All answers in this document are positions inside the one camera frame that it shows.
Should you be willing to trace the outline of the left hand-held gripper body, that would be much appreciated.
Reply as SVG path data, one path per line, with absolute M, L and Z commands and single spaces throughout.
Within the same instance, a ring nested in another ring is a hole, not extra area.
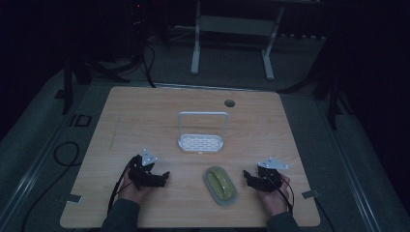
M 136 155 L 129 162 L 129 178 L 137 189 L 141 187 L 158 188 L 159 182 L 166 181 L 161 175 L 155 175 L 151 172 L 157 157 L 150 154 L 146 149 L 141 155 Z

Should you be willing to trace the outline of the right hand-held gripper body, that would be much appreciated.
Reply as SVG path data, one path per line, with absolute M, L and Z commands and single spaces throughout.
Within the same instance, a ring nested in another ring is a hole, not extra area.
M 275 158 L 269 157 L 257 163 L 257 177 L 252 180 L 254 189 L 273 192 L 282 185 L 280 170 L 287 170 L 289 166 Z

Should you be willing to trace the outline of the person's left hand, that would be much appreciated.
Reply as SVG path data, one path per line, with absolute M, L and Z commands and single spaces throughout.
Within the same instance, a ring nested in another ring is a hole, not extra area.
M 125 199 L 141 204 L 149 196 L 152 190 L 153 188 L 148 187 L 143 187 L 141 189 L 136 188 L 129 176 L 125 175 L 118 192 L 118 199 Z

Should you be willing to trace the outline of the person's right hand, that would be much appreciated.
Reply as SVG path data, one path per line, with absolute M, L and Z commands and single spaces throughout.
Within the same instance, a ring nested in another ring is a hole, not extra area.
M 289 191 L 288 184 L 290 179 L 284 175 L 281 176 L 281 187 L 273 192 L 258 191 L 257 194 L 261 199 L 262 206 L 269 217 L 285 213 L 289 210 Z

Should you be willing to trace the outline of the green oval soap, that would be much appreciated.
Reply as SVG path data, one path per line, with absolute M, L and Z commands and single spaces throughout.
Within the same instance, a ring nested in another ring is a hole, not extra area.
M 232 200 L 236 195 L 236 189 L 225 170 L 214 166 L 207 170 L 205 181 L 211 193 L 220 201 Z

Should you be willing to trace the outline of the black tripod stand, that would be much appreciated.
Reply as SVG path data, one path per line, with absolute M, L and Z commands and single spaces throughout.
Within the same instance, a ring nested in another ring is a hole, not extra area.
M 344 75 L 345 72 L 339 66 L 314 62 L 306 78 L 290 87 L 278 90 L 278 93 L 290 94 L 316 82 L 317 85 L 312 92 L 312 96 L 318 101 L 323 101 L 326 97 L 329 98 L 327 121 L 335 131 L 337 129 L 336 116 L 341 113 L 338 103 L 341 102 L 351 112 L 340 94 L 341 81 Z
M 80 84 L 91 83 L 92 78 L 88 73 L 89 70 L 101 73 L 105 78 L 114 81 L 129 83 L 127 79 L 120 77 L 118 73 L 130 70 L 137 64 L 138 61 L 131 60 L 126 65 L 109 69 L 98 61 L 84 55 L 69 56 L 64 61 L 63 89 L 59 90 L 55 95 L 56 99 L 62 99 L 64 101 L 62 114 L 66 115 L 73 104 L 73 74 L 75 74 Z

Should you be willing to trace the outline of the white metal stand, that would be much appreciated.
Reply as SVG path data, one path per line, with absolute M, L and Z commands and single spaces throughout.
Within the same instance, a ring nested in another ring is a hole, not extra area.
M 266 78 L 273 80 L 275 77 L 270 54 L 278 34 L 283 13 L 284 7 L 279 7 L 274 20 L 207 15 L 201 12 L 201 0 L 196 0 L 194 47 L 190 72 L 198 74 L 201 32 L 264 36 L 268 38 L 268 44 L 261 50 L 262 62 Z

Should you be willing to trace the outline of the metal floor rail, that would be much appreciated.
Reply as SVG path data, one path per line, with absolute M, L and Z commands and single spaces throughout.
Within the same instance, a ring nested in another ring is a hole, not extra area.
M 332 138 L 334 146 L 337 150 L 343 170 L 343 175 L 345 176 L 346 182 L 350 188 L 355 204 L 365 224 L 366 231 L 382 232 L 380 222 L 372 209 L 372 206 L 358 179 L 358 176 L 355 173 L 355 170 L 352 166 L 350 159 L 347 156 L 346 150 L 343 147 L 343 144 L 339 138 L 338 133 L 330 126 L 325 111 L 321 109 L 319 105 L 317 105 L 317 109 L 319 111 L 321 119 L 326 125 L 326 130 L 329 136 Z
M 79 86 L 62 114 L 57 88 L 45 86 L 0 141 L 0 232 L 60 230 L 60 216 L 110 89 Z

